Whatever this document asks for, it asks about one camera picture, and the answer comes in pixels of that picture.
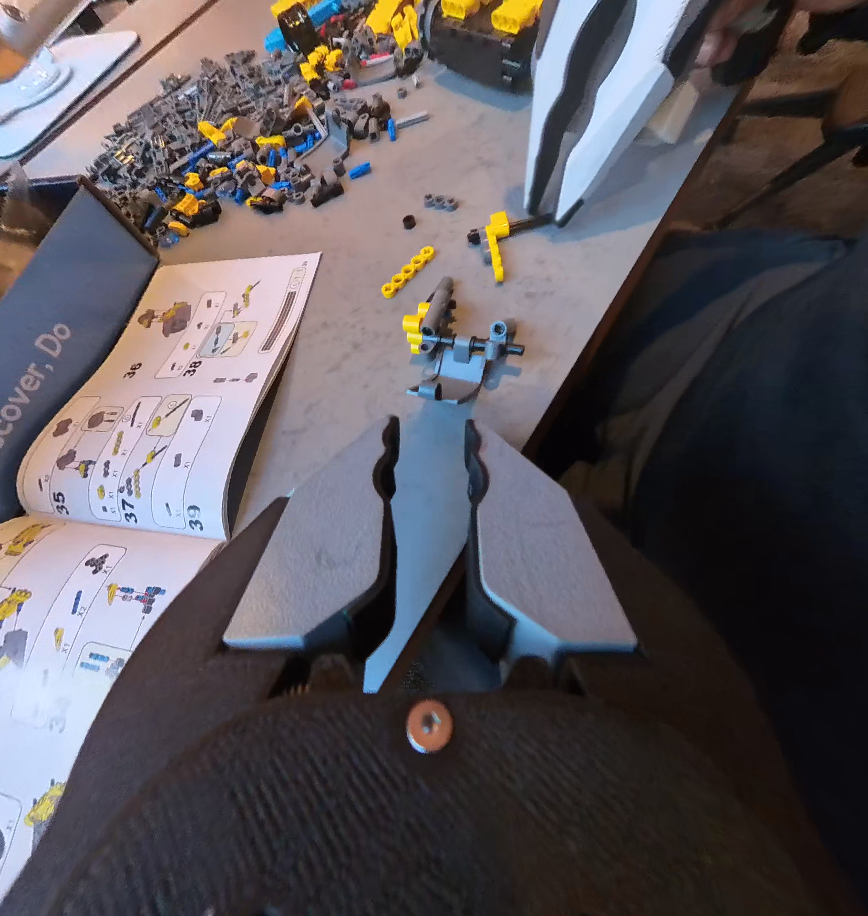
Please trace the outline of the grey cardboard box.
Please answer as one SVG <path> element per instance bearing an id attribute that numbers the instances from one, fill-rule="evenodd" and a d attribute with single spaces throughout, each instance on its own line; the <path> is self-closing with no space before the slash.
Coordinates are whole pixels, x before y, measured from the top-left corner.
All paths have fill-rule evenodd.
<path id="1" fill-rule="evenodd" d="M 0 521 L 16 514 L 28 447 L 111 352 L 158 266 L 86 178 L 33 189 L 52 223 L 0 301 Z"/>

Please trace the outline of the person's right hand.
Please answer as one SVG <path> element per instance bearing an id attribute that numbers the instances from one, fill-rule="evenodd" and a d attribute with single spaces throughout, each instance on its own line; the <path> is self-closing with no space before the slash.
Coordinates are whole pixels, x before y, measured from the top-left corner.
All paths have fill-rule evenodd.
<path id="1" fill-rule="evenodd" d="M 709 69 L 733 54 L 739 39 L 768 26 L 776 14 L 771 2 L 720 2 L 707 25 L 694 66 Z"/>

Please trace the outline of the grey desk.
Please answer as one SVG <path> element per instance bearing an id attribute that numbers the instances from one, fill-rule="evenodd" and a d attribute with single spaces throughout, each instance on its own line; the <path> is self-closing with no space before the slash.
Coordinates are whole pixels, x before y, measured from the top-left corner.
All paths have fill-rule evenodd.
<path id="1" fill-rule="evenodd" d="M 284 495 L 320 461 L 384 413 L 407 416 L 408 383 L 404 344 L 396 343 L 394 322 L 400 299 L 379 291 L 382 270 L 398 266 L 408 245 L 432 243 L 434 265 L 472 292 L 474 317 L 496 307 L 522 321 L 534 344 L 533 369 L 506 392 L 486 395 L 485 417 L 504 423 L 507 436 L 524 444 L 560 392 L 576 357 L 601 316 L 648 251 L 680 186 L 703 152 L 703 123 L 715 123 L 729 94 L 714 93 L 694 117 L 691 136 L 666 152 L 663 147 L 631 146 L 564 227 L 539 230 L 513 255 L 502 287 L 486 281 L 465 253 L 463 214 L 479 207 L 519 203 L 528 114 L 512 100 L 486 101 L 483 90 L 461 90 L 446 76 L 423 77 L 425 103 L 433 120 L 410 127 L 406 138 L 383 141 L 372 155 L 370 178 L 358 180 L 341 203 L 310 216 L 294 206 L 289 216 L 245 216 L 224 207 L 215 229 L 199 231 L 187 245 L 193 264 L 238 256 L 295 255 L 322 251 L 306 317 L 293 344 L 279 395 L 255 463 L 242 486 L 242 516 L 255 517 L 270 498 Z M 455 212 L 426 209 L 425 194 L 456 198 Z M 417 227 L 403 229 L 413 213 Z"/>

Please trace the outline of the white tray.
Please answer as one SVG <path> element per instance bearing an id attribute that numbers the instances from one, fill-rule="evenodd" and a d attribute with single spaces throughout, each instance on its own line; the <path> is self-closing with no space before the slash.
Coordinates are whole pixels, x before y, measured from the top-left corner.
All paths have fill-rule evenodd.
<path id="1" fill-rule="evenodd" d="M 25 152 L 137 44 L 131 30 L 58 41 L 0 85 L 0 158 Z"/>

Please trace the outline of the small yellow brick piece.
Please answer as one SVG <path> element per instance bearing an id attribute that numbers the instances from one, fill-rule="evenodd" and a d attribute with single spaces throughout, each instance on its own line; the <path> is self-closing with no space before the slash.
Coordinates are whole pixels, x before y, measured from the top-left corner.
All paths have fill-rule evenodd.
<path id="1" fill-rule="evenodd" d="M 382 284 L 381 295 L 387 300 L 394 298 L 436 258 L 436 255 L 437 250 L 434 246 L 423 246 L 397 269 L 387 282 Z"/>

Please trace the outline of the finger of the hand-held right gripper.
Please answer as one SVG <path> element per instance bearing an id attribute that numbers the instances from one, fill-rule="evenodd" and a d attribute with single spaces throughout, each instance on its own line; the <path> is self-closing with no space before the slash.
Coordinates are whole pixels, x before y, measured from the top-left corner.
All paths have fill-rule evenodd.
<path id="1" fill-rule="evenodd" d="M 569 217 L 561 200 L 573 148 L 593 114 L 600 86 L 623 51 L 623 1 L 544 2 L 531 62 L 532 107 L 525 208 Z"/>
<path id="2" fill-rule="evenodd" d="M 584 125 L 566 152 L 555 222 L 566 224 L 692 64 L 708 2 L 626 2 L 591 68 Z"/>

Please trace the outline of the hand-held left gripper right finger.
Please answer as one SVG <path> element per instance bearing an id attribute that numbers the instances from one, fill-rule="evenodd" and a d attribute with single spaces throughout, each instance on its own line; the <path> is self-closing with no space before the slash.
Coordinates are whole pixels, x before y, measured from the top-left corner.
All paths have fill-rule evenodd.
<path id="1" fill-rule="evenodd" d="M 512 667 L 630 654 L 638 638 L 567 491 L 493 429 L 464 429 L 471 506 L 466 617 L 479 648 Z"/>

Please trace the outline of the person's black clothing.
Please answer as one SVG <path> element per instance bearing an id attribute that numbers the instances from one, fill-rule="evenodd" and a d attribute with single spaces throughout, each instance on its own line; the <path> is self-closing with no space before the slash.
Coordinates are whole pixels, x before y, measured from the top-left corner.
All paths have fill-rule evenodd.
<path id="1" fill-rule="evenodd" d="M 678 234 L 559 468 L 715 625 L 868 911 L 868 229 Z"/>

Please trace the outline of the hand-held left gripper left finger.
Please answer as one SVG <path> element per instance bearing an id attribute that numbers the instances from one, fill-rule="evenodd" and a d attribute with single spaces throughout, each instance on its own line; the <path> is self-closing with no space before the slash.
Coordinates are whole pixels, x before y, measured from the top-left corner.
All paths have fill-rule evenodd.
<path id="1" fill-rule="evenodd" d="M 224 633 L 230 647 L 365 662 L 394 623 L 395 416 L 375 421 L 288 498 Z"/>

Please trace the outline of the yellow and black brick vehicle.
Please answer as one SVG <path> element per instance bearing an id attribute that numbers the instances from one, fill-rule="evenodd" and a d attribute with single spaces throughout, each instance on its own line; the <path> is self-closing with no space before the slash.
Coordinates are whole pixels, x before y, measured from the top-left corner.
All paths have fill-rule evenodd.
<path id="1" fill-rule="evenodd" d="M 530 90 L 540 1 L 273 2 L 264 47 L 300 60 L 308 82 L 407 78 L 430 60 L 510 94 Z"/>

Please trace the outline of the black axle with yellow connector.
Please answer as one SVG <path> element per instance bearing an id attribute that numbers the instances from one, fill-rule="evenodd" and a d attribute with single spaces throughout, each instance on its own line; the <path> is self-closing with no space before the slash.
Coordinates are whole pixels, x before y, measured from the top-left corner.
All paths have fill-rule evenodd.
<path id="1" fill-rule="evenodd" d="M 554 218 L 550 213 L 511 219 L 507 212 L 496 212 L 491 214 L 486 225 L 470 230 L 466 235 L 466 240 L 470 246 L 482 246 L 487 243 L 488 232 L 491 232 L 495 240 L 499 241 L 552 224 L 553 221 Z"/>

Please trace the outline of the black office chair base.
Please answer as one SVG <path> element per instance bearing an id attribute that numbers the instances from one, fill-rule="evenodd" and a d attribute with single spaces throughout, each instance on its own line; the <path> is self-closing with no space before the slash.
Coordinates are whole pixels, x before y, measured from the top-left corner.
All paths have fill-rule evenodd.
<path id="1" fill-rule="evenodd" d="M 852 71 L 836 88 L 747 102 L 736 119 L 750 118 L 817 120 L 821 143 L 772 177 L 762 189 L 709 223 L 714 230 L 732 226 L 756 205 L 847 154 L 852 154 L 854 167 L 868 167 L 868 67 Z"/>

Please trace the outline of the pile of small building bricks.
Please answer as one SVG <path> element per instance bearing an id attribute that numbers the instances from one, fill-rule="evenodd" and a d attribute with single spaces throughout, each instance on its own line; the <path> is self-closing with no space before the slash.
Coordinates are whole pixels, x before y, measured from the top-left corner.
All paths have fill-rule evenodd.
<path id="1" fill-rule="evenodd" d="M 228 54 L 173 74 L 114 125 L 86 177 L 157 247 L 216 223 L 225 203 L 263 215 L 344 194 L 351 146 L 396 141 L 391 103 L 349 72 L 308 82 L 300 60 Z"/>

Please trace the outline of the instruction booklet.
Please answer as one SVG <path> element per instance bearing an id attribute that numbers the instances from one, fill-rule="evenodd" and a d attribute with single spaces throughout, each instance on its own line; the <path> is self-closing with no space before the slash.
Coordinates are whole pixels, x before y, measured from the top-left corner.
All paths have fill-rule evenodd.
<path id="1" fill-rule="evenodd" d="M 156 269 L 0 524 L 0 904 L 140 642 L 230 539 L 234 464 L 321 252 Z"/>

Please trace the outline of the grey and yellow brick assembly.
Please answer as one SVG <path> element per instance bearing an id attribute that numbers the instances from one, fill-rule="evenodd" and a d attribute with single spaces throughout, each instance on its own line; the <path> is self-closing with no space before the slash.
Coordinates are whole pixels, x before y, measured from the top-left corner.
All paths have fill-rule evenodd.
<path id="1" fill-rule="evenodd" d="M 443 277 L 402 322 L 421 374 L 406 390 L 414 405 L 403 419 L 395 467 L 394 624 L 366 664 L 366 693 L 402 680 L 411 653 L 458 586 L 470 519 L 465 423 L 489 371 L 525 351 L 515 343 L 512 319 L 493 322 L 485 335 L 457 333 L 454 287 L 451 277 Z"/>

